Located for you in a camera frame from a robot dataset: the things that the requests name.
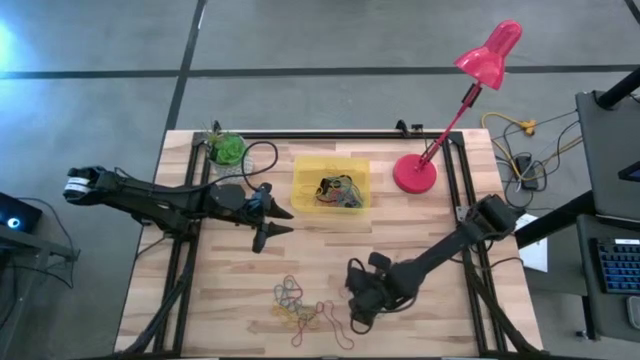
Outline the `black diagonal bar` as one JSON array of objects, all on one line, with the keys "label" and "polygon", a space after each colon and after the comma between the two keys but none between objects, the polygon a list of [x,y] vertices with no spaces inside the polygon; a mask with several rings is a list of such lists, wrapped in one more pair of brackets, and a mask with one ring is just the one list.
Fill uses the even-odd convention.
[{"label": "black diagonal bar", "polygon": [[594,195],[591,190],[563,206],[528,223],[514,233],[518,248],[533,244],[576,222],[580,215],[595,215]]}]

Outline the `red rubber band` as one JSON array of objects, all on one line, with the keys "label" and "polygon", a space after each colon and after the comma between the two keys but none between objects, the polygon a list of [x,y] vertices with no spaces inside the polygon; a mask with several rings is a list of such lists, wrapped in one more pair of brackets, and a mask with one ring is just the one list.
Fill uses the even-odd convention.
[{"label": "red rubber band", "polygon": [[349,196],[343,191],[330,189],[325,193],[316,196],[316,199],[328,206],[348,208],[350,207]]},{"label": "red rubber band", "polygon": [[[353,350],[355,348],[355,341],[346,335],[343,324],[334,315],[334,309],[335,304],[332,301],[317,302],[315,307],[313,308],[313,310],[318,313],[318,317],[322,316],[331,326],[336,344],[342,350]],[[304,332],[306,330],[311,329],[299,329],[297,327],[296,334],[290,340],[290,343],[294,348],[300,347],[302,345],[304,340]]]}]

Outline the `backlit computer keyboard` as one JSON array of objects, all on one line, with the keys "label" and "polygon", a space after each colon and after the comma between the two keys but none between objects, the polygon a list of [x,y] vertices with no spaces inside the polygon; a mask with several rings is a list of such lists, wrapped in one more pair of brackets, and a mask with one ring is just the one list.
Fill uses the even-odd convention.
[{"label": "backlit computer keyboard", "polygon": [[640,239],[593,238],[591,247],[602,291],[640,296]]}]

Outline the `dark device with blue light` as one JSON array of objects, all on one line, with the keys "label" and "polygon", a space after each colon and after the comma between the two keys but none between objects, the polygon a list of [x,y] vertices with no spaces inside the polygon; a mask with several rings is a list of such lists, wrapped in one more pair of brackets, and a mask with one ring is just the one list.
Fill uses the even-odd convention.
[{"label": "dark device with blue light", "polygon": [[0,225],[19,232],[33,233],[41,216],[40,209],[0,192]]}]

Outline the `grey computer mouse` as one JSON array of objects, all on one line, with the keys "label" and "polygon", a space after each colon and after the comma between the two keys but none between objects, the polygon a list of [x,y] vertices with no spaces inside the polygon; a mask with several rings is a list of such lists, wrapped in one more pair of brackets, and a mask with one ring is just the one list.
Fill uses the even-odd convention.
[{"label": "grey computer mouse", "polygon": [[640,296],[629,296],[626,308],[630,325],[640,331]]}]

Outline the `blue rubber band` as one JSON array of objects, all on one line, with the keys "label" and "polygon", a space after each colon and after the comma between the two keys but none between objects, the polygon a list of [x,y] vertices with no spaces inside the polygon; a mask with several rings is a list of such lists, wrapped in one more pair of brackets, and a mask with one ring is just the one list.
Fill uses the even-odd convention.
[{"label": "blue rubber band", "polygon": [[293,275],[286,275],[274,286],[273,293],[276,304],[290,312],[297,312],[303,306],[303,290]]},{"label": "blue rubber band", "polygon": [[330,180],[331,180],[330,189],[343,191],[349,196],[350,207],[348,208],[363,207],[363,198],[361,196],[360,190],[350,176],[340,175],[337,177],[332,177]]}]

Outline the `green plant in patterned pot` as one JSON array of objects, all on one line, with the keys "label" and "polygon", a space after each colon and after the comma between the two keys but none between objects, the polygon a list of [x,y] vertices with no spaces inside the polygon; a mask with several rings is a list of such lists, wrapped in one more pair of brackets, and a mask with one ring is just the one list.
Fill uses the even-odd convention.
[{"label": "green plant in patterned pot", "polygon": [[248,174],[254,169],[253,159],[245,155],[246,140],[238,133],[223,131],[217,120],[210,123],[206,133],[208,158],[221,183],[241,184],[242,172]]}]

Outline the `yellow rubber band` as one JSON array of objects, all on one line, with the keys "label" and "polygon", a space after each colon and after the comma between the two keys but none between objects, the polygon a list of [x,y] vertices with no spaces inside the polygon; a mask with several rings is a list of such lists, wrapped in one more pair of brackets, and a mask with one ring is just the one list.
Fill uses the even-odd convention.
[{"label": "yellow rubber band", "polygon": [[272,306],[271,314],[278,318],[280,323],[285,327],[296,327],[299,322],[298,314],[295,311],[289,310],[287,307],[278,303]]},{"label": "yellow rubber band", "polygon": [[315,330],[320,327],[320,319],[315,310],[302,309],[295,314],[295,324],[299,329],[309,328]]}]

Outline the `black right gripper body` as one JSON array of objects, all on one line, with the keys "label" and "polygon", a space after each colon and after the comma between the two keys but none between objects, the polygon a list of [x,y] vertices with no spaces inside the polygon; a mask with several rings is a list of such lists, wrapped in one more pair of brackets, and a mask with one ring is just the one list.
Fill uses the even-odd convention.
[{"label": "black right gripper body", "polygon": [[383,277],[366,273],[365,279],[366,286],[362,293],[365,308],[400,308],[408,303],[408,298],[399,295]]}]

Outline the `white paper sheet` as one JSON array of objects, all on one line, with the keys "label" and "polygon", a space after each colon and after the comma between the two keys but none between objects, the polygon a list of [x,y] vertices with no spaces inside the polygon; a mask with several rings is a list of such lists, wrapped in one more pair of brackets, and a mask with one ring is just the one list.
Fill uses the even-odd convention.
[{"label": "white paper sheet", "polygon": [[[516,221],[516,230],[537,220],[537,217],[524,213]],[[519,256],[525,268],[547,273],[548,272],[548,239],[543,238],[535,243],[519,249]]]}]

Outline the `grey metal stand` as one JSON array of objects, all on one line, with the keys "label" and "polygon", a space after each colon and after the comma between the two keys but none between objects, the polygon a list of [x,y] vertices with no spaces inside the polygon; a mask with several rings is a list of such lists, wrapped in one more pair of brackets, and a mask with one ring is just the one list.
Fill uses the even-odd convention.
[{"label": "grey metal stand", "polygon": [[16,258],[12,265],[14,270],[18,271],[14,278],[15,292],[11,298],[12,305],[8,317],[0,326],[0,360],[3,360],[8,358],[9,350],[23,328],[22,319],[31,303],[37,275],[44,274],[51,256],[59,256],[67,262],[74,263],[78,253],[70,246],[59,245],[4,226],[0,226],[0,244],[14,247]]}]

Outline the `dark tablet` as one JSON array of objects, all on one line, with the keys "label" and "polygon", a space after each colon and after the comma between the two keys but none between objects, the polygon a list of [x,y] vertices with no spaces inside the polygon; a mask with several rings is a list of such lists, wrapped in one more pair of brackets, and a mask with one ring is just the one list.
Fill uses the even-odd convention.
[{"label": "dark tablet", "polygon": [[617,175],[620,180],[640,182],[640,161],[637,161],[620,170]]}]

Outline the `yellow translucent plastic bin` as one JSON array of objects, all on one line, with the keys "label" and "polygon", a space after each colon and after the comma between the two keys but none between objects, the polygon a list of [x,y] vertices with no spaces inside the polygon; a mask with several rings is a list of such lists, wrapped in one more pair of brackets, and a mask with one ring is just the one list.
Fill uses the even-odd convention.
[{"label": "yellow translucent plastic bin", "polygon": [[[363,198],[362,208],[328,206],[316,199],[316,191],[323,178],[350,176]],[[291,204],[301,212],[333,213],[340,215],[362,214],[371,206],[370,161],[364,158],[337,156],[297,156],[294,161]]]}]

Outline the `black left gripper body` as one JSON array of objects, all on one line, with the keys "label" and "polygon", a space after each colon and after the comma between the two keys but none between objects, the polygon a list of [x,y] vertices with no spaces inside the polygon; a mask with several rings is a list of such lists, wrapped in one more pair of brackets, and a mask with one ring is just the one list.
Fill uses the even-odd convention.
[{"label": "black left gripper body", "polygon": [[272,185],[270,183],[262,183],[255,190],[254,194],[248,199],[243,207],[243,221],[246,225],[256,228],[265,222],[269,205],[272,201],[271,192]]}]

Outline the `grey desk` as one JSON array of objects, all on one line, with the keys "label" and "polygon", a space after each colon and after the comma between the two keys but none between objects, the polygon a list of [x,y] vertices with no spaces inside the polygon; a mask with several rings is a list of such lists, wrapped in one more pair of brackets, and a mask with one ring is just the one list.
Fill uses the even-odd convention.
[{"label": "grey desk", "polygon": [[595,211],[576,220],[593,332],[640,343],[640,329],[629,321],[627,296],[602,291],[592,244],[595,238],[640,239],[640,180],[619,177],[640,164],[640,103],[626,98],[605,110],[593,93],[577,94],[576,103]]}]

